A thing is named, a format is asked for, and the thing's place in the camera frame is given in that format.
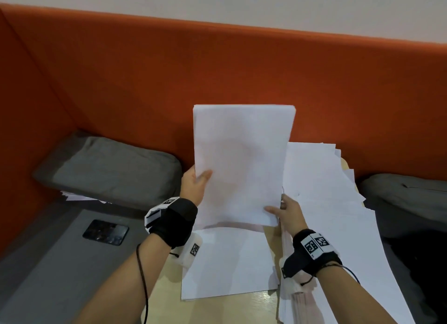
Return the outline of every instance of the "person's right arm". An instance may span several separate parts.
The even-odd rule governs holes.
[[[308,226],[297,201],[282,195],[285,208],[266,206],[294,237]],[[339,266],[322,268],[316,273],[338,324],[396,324],[388,312]]]

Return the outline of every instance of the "hand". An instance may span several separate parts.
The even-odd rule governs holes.
[[[265,211],[279,217],[281,224],[284,225],[287,232],[294,237],[299,231],[308,229],[308,226],[301,211],[298,202],[286,194],[281,196],[281,208],[266,206]]]
[[[204,171],[198,178],[195,175],[195,165],[183,174],[180,197],[189,199],[198,206],[203,199],[205,186],[213,174],[212,170]]]

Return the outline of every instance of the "forearm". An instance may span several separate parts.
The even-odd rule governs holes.
[[[171,248],[150,234],[139,248],[148,293],[163,269]],[[133,253],[99,288],[74,323],[133,324],[144,308],[145,295],[136,253]]]
[[[339,266],[321,269],[321,284],[338,324],[396,324],[388,312]]]

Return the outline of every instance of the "phone screen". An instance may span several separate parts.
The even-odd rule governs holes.
[[[82,236],[89,240],[119,246],[128,231],[128,226],[95,219],[90,223]]]

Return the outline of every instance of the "white wall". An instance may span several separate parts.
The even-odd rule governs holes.
[[[447,43],[447,0],[0,0],[0,2]]]

